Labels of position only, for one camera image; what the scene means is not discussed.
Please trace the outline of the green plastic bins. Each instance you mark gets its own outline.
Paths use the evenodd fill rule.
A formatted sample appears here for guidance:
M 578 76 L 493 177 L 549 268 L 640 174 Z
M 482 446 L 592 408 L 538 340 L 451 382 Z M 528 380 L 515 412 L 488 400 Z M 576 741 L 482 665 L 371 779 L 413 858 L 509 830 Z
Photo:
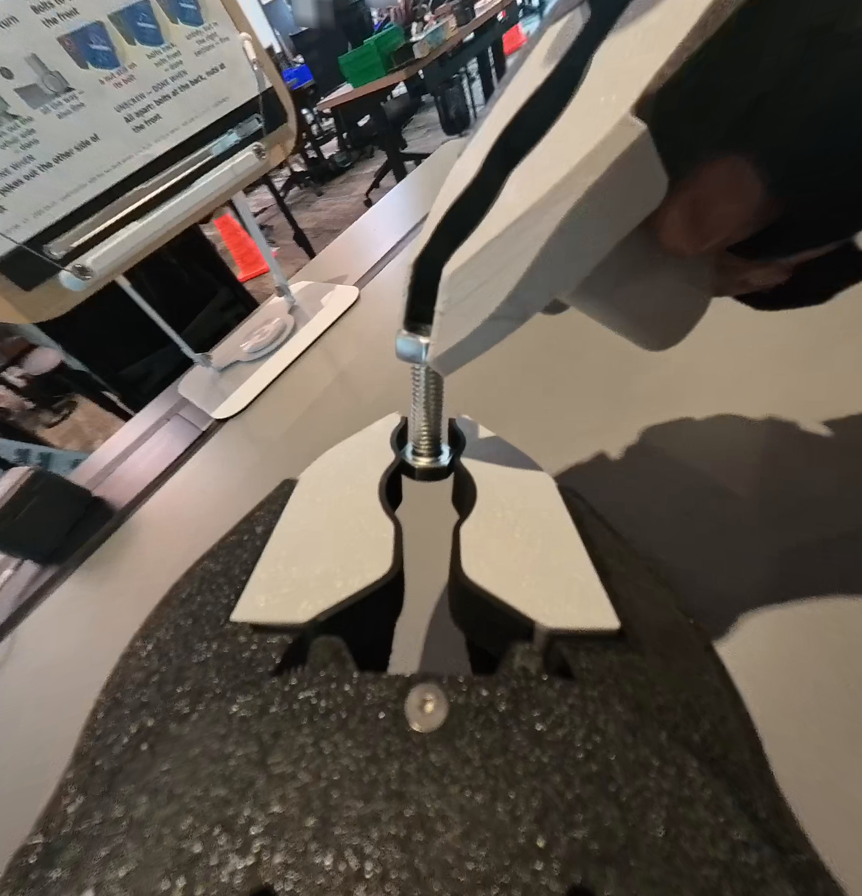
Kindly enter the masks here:
M 344 81 L 358 88 L 382 78 L 396 66 L 395 56 L 407 46 L 403 27 L 389 22 L 363 41 L 361 46 L 338 57 Z

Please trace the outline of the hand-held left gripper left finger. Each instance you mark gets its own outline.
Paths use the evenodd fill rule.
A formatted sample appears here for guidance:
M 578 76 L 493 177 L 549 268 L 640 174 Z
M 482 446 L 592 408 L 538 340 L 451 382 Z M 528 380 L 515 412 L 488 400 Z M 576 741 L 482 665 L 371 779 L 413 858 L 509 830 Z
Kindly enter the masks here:
M 391 413 L 336 443 L 299 476 L 231 612 L 249 625 L 328 618 L 402 567 L 402 499 Z

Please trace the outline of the silver hex bolt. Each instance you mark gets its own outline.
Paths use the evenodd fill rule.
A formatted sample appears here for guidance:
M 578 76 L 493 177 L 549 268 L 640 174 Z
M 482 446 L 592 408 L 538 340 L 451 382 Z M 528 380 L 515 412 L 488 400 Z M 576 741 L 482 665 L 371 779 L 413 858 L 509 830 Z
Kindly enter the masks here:
M 394 430 L 392 447 L 402 475 L 438 482 L 452 475 L 466 447 L 454 419 L 445 416 L 445 381 L 429 364 L 410 366 L 410 410 Z

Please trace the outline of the black office chair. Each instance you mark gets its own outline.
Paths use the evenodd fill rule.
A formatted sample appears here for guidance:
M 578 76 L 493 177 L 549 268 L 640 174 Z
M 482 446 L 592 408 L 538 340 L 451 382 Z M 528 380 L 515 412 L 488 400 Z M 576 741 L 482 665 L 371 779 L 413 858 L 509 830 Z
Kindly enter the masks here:
M 364 194 L 363 204 L 367 208 L 372 207 L 372 194 L 388 174 L 392 174 L 398 184 L 406 178 L 408 164 L 417 167 L 429 157 L 426 152 L 410 151 L 403 136 L 404 127 L 422 107 L 422 99 L 404 93 L 381 101 L 371 113 L 378 144 L 385 159 Z

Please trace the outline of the person's right hand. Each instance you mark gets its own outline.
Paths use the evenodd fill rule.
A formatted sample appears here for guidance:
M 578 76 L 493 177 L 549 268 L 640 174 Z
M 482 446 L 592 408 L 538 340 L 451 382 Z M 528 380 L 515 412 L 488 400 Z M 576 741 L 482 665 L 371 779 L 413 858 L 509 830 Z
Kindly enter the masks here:
M 672 185 L 649 228 L 666 253 L 701 263 L 714 296 L 736 296 L 779 286 L 791 275 L 792 263 L 747 261 L 728 251 L 773 223 L 780 210 L 751 163 L 728 157 Z

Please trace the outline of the white base board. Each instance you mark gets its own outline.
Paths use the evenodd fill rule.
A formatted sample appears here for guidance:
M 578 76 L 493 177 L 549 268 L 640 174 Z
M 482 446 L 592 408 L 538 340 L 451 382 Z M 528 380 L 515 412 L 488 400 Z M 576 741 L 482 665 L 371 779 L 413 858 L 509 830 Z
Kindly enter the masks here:
M 178 382 L 182 399 L 213 420 L 251 405 L 358 301 L 359 288 L 330 282 L 291 285 L 293 302 L 274 296 L 218 343 L 208 366 Z

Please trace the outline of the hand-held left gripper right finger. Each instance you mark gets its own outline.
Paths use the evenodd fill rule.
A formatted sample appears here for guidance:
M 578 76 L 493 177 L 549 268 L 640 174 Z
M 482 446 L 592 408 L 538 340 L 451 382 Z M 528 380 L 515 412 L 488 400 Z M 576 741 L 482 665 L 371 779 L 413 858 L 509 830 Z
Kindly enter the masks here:
M 614 635 L 619 617 L 553 477 L 469 417 L 452 470 L 459 586 L 529 635 Z

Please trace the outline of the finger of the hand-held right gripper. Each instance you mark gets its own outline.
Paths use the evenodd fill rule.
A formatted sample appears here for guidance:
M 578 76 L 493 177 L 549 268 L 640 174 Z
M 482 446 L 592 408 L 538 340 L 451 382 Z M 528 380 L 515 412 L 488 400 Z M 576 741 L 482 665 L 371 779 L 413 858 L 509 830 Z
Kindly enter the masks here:
M 428 235 L 456 178 L 466 146 L 502 84 L 552 16 L 556 2 L 510 63 L 434 201 L 418 236 Z M 426 333 L 429 364 L 454 373 L 503 342 L 538 313 L 569 296 L 646 223 L 668 189 L 641 104 L 712 36 L 740 2 L 615 2 L 615 26 L 596 51 L 570 106 L 519 164 L 479 229 L 446 264 L 432 317 L 407 315 L 405 329 Z
M 556 5 L 467 144 L 468 173 L 457 176 L 455 196 L 422 237 L 407 286 L 409 317 L 434 316 L 446 264 L 570 106 L 614 26 L 614 1 Z

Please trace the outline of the black box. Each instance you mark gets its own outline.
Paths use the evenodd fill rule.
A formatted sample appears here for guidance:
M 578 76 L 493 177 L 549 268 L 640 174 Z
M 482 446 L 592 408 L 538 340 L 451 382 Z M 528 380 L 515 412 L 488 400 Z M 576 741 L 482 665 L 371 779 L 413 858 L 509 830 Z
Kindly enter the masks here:
M 0 554 L 41 566 L 67 561 L 115 517 L 75 482 L 37 467 L 0 476 Z

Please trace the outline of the sign board on stand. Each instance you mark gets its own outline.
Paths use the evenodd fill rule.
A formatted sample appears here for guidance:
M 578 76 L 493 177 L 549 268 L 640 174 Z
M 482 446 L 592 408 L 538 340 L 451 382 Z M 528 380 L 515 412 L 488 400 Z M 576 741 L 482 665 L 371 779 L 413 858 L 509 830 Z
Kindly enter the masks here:
M 196 364 L 275 351 L 281 311 L 203 354 L 127 271 L 286 160 L 291 95 L 238 2 L 0 1 L 0 322 L 113 281 Z

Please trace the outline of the wooden desk with black legs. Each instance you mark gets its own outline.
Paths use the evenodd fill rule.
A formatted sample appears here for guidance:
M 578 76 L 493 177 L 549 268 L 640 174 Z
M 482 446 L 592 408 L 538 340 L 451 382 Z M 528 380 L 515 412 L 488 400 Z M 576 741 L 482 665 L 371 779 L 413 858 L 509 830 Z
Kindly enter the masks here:
M 385 73 L 372 82 L 354 87 L 344 84 L 316 103 L 316 109 L 334 116 L 346 106 L 366 106 L 370 112 L 384 103 L 399 84 L 420 77 L 424 91 L 431 93 L 443 81 L 459 74 L 475 61 L 484 102 L 488 102 L 506 73 L 504 35 L 520 18 L 521 2 L 478 2 L 475 17 L 457 26 L 425 56 Z

